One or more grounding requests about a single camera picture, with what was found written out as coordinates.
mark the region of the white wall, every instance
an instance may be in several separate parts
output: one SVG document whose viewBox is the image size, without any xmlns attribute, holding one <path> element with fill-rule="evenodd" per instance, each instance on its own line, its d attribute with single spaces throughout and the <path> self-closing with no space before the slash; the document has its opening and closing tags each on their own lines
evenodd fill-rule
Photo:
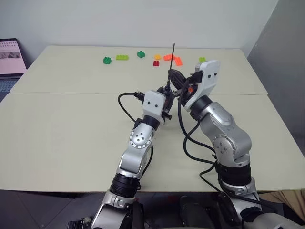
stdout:
<svg viewBox="0 0 305 229">
<path fill-rule="evenodd" d="M 277 0 L 0 0 L 0 39 L 30 62 L 49 44 L 241 48 L 247 56 Z"/>
</svg>

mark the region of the laptop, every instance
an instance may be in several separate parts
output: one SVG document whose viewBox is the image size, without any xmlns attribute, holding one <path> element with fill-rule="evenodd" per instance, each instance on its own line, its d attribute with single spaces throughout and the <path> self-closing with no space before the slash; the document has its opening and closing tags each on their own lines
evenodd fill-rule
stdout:
<svg viewBox="0 0 305 229">
<path fill-rule="evenodd" d="M 0 39 L 0 102 L 26 71 L 17 39 Z"/>
</svg>

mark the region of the red block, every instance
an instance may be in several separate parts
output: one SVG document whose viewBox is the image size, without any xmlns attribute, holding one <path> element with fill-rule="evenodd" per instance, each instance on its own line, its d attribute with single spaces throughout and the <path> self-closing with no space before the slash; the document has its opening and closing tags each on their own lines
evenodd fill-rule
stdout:
<svg viewBox="0 0 305 229">
<path fill-rule="evenodd" d="M 160 62 L 159 61 L 153 61 L 153 65 L 154 66 L 160 66 Z"/>
</svg>

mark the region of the laptop screen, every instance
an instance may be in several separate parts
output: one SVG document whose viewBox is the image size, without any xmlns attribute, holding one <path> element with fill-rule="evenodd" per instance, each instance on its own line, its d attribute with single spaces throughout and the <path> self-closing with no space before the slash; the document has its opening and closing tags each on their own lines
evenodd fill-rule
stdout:
<svg viewBox="0 0 305 229">
<path fill-rule="evenodd" d="M 0 76 L 27 71 L 16 39 L 0 40 Z"/>
</svg>

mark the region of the antenna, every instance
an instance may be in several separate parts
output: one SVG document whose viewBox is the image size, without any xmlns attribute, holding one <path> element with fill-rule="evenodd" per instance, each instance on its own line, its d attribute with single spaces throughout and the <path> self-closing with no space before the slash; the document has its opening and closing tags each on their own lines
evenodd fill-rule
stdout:
<svg viewBox="0 0 305 229">
<path fill-rule="evenodd" d="M 170 65 L 170 69 L 168 71 L 168 78 L 167 78 L 167 83 L 166 83 L 166 87 L 165 87 L 165 90 L 166 91 L 170 91 L 171 87 L 171 80 L 170 80 L 170 72 L 171 72 L 171 69 L 172 69 L 172 63 L 173 63 L 173 51 L 172 51 L 172 59 L 171 59 L 171 65 Z"/>
</svg>

